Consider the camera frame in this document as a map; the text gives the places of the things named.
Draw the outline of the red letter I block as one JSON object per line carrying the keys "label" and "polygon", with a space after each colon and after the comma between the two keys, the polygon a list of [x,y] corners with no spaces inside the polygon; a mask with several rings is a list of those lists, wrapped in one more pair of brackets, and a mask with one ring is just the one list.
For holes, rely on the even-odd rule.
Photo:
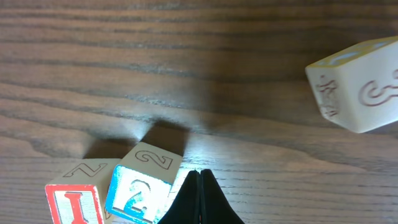
{"label": "red letter I block", "polygon": [[45,186],[54,224],[111,223],[105,209],[113,170],[119,159],[83,159]]}

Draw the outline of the blue number 2 block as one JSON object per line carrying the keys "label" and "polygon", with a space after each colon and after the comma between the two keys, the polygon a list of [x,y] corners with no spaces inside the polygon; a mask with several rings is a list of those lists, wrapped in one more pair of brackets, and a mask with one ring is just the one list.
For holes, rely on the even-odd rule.
{"label": "blue number 2 block", "polygon": [[114,168],[105,209],[135,223],[158,223],[182,156],[140,142]]}

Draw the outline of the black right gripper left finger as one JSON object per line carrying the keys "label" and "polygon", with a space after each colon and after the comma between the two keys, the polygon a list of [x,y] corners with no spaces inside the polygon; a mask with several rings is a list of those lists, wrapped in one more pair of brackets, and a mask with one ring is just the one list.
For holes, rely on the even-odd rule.
{"label": "black right gripper left finger", "polygon": [[191,170],[167,213],[158,224],[200,223],[200,175]]}

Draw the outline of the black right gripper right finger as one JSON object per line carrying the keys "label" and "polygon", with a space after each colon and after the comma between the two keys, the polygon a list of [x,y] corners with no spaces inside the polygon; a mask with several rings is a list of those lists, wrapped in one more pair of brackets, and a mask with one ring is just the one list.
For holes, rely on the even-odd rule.
{"label": "black right gripper right finger", "polygon": [[244,224],[231,208],[212,171],[202,170],[200,178],[201,224]]}

